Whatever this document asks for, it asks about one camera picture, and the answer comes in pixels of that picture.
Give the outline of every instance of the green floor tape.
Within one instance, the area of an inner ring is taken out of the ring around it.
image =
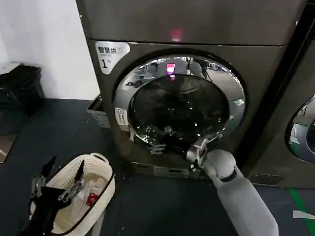
[[[300,197],[297,189],[294,188],[289,188],[289,192],[292,196],[292,198],[294,199],[294,202],[296,204],[296,206],[299,208],[300,211],[308,213],[304,202],[302,200],[302,198]],[[306,227],[308,228],[311,236],[315,236],[315,221],[311,220],[311,219],[304,219],[304,222],[306,224]]]

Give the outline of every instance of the gray metal panel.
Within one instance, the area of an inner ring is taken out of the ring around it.
[[[133,42],[286,44],[305,0],[77,0],[86,37]]]
[[[220,146],[232,153],[239,145],[242,136],[244,135],[249,123],[252,120],[256,109],[259,106],[260,100],[266,91],[271,77],[278,66],[285,46],[282,47],[250,47],[250,46],[218,46],[218,45],[174,45],[174,44],[146,44],[146,43],[130,43],[130,52],[114,67],[110,75],[105,75],[101,72],[99,62],[95,50],[95,41],[87,40],[90,49],[90,54],[94,64],[94,69],[100,85],[101,95],[105,102],[106,113],[109,118],[111,130],[115,137],[116,145],[121,154],[131,161],[143,164],[162,165],[169,167],[186,166],[187,162],[184,159],[173,158],[152,158],[139,146],[133,144],[128,137],[120,130],[117,125],[114,108],[112,107],[112,99],[115,89],[118,84],[117,78],[129,67],[132,63],[141,58],[147,59],[148,54],[158,53],[161,50],[167,50],[172,53],[174,49],[195,49],[204,53],[212,54],[220,57],[222,60],[231,63],[231,65],[240,73],[243,79],[243,86],[248,92],[248,107],[243,122],[240,128],[237,129],[231,136],[222,139]]]
[[[281,187],[315,187],[315,165],[295,157],[285,143],[285,132],[293,116],[315,93],[315,41],[308,48],[295,76],[259,138],[249,163],[243,169],[281,175]],[[254,167],[251,160],[259,159]]]

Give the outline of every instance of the red object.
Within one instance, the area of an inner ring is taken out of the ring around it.
[[[91,193],[87,199],[86,204],[92,207],[97,201],[97,199],[98,199],[98,195],[96,195],[95,193]]]

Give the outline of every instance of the white paper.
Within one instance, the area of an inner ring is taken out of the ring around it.
[[[293,218],[294,219],[315,219],[315,216],[302,212],[300,210],[293,211]]]
[[[123,42],[97,41],[95,43],[102,72],[109,75],[115,65],[130,52],[130,46]]]
[[[115,117],[118,125],[129,125],[126,110],[115,107]]]

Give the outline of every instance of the white wall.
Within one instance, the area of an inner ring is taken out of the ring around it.
[[[9,58],[6,53],[6,49],[5,49],[3,40],[1,38],[1,34],[0,34],[0,63],[8,62],[8,61],[9,61]]]
[[[10,61],[43,68],[46,97],[99,94],[75,0],[0,0],[0,35]]]

